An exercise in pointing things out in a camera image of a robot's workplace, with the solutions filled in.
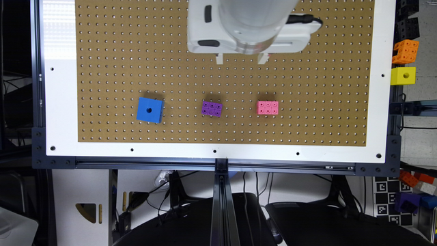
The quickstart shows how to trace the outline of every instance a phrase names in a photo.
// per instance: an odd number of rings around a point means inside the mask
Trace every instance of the orange cube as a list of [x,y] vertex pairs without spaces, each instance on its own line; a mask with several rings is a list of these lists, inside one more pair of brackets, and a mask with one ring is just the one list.
[[415,172],[414,177],[417,178],[419,181],[427,182],[428,184],[431,185],[434,182],[434,177],[428,176],[426,174]]
[[394,64],[410,64],[416,61],[418,41],[403,40],[395,44],[393,50],[397,51],[397,55],[392,58]]
[[415,178],[413,175],[411,175],[409,172],[401,170],[399,174],[399,180],[403,182],[405,185],[408,185],[409,187],[415,187],[419,180]]

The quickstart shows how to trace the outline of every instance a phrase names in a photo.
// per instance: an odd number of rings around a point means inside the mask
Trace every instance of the yellow cube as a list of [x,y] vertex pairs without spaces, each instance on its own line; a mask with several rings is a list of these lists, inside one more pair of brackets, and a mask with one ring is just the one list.
[[414,85],[415,83],[415,67],[399,67],[391,70],[391,85]]

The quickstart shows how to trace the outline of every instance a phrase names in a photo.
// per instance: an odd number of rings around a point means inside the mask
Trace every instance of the white frame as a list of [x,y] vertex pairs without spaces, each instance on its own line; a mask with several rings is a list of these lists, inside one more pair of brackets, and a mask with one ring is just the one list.
[[[42,13],[47,155],[385,162],[395,0],[375,0],[365,147],[78,142],[74,0],[43,0]],[[56,36],[53,36],[53,27],[59,28],[59,25],[63,25],[62,33],[55,33]]]

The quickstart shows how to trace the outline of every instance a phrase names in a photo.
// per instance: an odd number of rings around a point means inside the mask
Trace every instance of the blue cube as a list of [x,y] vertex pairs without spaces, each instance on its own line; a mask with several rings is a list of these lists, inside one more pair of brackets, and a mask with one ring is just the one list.
[[164,102],[150,98],[139,98],[137,120],[161,123],[163,118]]

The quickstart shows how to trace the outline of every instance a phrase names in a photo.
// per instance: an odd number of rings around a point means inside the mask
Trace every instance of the pink lego brick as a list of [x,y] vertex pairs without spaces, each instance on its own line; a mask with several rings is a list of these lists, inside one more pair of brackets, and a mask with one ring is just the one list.
[[257,114],[259,115],[277,115],[279,113],[279,103],[276,101],[258,101]]

